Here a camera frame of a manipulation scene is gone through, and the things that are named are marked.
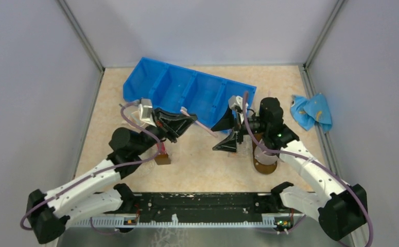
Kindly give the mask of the white ceramic mug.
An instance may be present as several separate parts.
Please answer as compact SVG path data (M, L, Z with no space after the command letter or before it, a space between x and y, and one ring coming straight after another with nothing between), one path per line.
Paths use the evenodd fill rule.
M140 112L138 108L125 109L125 116L140 127L145 125L145 123L140 120Z

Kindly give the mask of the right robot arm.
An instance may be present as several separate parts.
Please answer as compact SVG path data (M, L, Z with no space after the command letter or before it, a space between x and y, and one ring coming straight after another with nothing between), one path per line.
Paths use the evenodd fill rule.
M250 136L256 166L275 167L278 161L283 161L312 188L312 192L306 192L290 182L276 186L271 191L271 206L275 211L296 209L315 219L335 241L370 223L366 191L360 185L350 186L338 178L308 151L284 123L278 99L262 99L259 112L252 115L241 96L232 96L228 104L212 130L229 130L230 135L215 145L214 150L235 153L244 137Z

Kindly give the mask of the clear holder with wooden ends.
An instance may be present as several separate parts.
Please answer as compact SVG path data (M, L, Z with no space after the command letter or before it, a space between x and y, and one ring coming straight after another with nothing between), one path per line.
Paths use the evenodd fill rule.
M157 151L158 154L154 158L154 161L157 165L174 165L180 159L180 151L179 148L173 144L164 143L167 154L159 154L157 146L153 146L153 151Z

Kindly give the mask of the red toothpaste tube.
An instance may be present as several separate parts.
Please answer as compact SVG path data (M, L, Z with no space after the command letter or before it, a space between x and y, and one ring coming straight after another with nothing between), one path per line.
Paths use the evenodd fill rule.
M164 145L163 142L157 143L156 146L157 146L157 149L159 151L159 154L161 154L161 155L167 154L167 151L166 151L166 148L165 148L165 145Z

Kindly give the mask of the clear textured acrylic tray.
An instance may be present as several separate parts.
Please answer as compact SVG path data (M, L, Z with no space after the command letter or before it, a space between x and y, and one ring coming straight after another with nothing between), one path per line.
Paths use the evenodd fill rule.
M244 141L237 145L237 152L228 153L230 158L252 158L252 142L250 140Z

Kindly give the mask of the grey ceramic mug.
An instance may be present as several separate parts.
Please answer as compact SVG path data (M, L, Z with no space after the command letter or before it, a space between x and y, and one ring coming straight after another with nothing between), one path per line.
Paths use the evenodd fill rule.
M279 157L274 153L268 153L262 150L259 146L256 146L253 152L253 157L261 165L271 166L274 165Z

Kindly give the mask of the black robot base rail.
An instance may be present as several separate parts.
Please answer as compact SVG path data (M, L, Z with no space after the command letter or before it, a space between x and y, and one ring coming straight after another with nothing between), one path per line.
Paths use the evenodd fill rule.
M116 185L123 200L109 214L131 214L133 223L171 223L189 225L240 225L291 228L293 209L279 208L269 192L132 192Z

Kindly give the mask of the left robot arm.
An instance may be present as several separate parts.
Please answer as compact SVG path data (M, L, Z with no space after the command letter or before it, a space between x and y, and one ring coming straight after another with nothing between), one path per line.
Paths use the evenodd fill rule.
M28 195L22 229L34 233L38 244L57 240L73 223L93 216L135 207L133 192L120 181L138 167L155 159L161 144L178 138L198 119L196 114L171 113L139 105L140 122L130 119L123 106L120 114L133 129L117 128L109 145L112 152L88 172L54 189L40 189Z

